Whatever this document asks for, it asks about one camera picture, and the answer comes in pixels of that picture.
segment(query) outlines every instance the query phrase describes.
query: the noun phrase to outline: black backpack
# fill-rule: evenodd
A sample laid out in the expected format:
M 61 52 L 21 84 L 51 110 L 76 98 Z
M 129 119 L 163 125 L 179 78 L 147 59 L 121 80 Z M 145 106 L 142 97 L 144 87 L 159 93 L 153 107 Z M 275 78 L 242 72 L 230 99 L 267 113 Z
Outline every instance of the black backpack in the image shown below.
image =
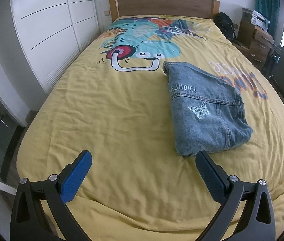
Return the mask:
M 235 40 L 234 25 L 229 16 L 225 13 L 218 13 L 214 18 L 214 23 L 229 41 Z

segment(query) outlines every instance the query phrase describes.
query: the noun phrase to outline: blue gripper pad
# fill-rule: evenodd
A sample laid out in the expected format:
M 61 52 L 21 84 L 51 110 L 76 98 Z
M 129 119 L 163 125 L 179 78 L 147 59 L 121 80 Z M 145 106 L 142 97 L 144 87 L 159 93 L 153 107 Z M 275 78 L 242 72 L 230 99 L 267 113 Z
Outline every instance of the blue gripper pad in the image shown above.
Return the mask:
M 226 200 L 225 185 L 201 152 L 195 156 L 195 165 L 213 200 L 223 204 Z
M 77 164 L 61 186 L 61 200 L 64 204 L 74 199 L 91 166 L 92 155 L 89 151 L 87 151 L 77 162 Z

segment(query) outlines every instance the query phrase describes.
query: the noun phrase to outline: white wardrobe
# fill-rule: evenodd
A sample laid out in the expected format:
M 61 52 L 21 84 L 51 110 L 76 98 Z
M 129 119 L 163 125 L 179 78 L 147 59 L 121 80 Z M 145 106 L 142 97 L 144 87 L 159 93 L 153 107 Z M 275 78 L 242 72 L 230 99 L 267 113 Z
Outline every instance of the white wardrobe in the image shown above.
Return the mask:
M 99 35 L 94 0 L 10 0 L 25 57 L 49 94 L 69 65 Z

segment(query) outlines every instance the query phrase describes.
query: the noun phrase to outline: yellow duvet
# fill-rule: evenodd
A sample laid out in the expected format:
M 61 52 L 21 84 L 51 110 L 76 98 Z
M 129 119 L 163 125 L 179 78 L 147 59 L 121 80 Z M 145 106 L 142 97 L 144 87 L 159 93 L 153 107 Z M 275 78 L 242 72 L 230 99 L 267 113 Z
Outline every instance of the yellow duvet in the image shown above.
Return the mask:
M 92 240 L 195 240 L 219 204 L 194 158 L 175 150 L 164 61 L 189 62 L 240 90 L 252 137 L 210 156 L 242 181 L 266 180 L 278 237 L 284 230 L 284 105 L 208 19 L 114 22 L 68 68 L 34 119 L 17 157 L 20 177 L 59 174 L 87 149 L 93 164 L 68 207 Z

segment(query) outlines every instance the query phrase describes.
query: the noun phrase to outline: cartoon eye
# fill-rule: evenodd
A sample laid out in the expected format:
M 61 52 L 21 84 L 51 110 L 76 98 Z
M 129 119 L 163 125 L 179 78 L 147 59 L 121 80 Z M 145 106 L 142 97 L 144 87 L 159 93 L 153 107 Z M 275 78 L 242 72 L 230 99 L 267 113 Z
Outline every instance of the cartoon eye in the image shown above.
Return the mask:
M 155 53 L 155 54 L 153 54 L 153 57 L 154 58 L 158 58 L 158 59 L 164 59 L 165 55 L 162 54 L 162 53 Z
M 151 54 L 148 53 L 148 52 L 138 52 L 137 54 L 135 54 L 135 56 L 136 56 L 137 58 L 143 58 L 143 59 L 145 59 L 145 58 L 149 58 L 149 57 L 151 56 Z

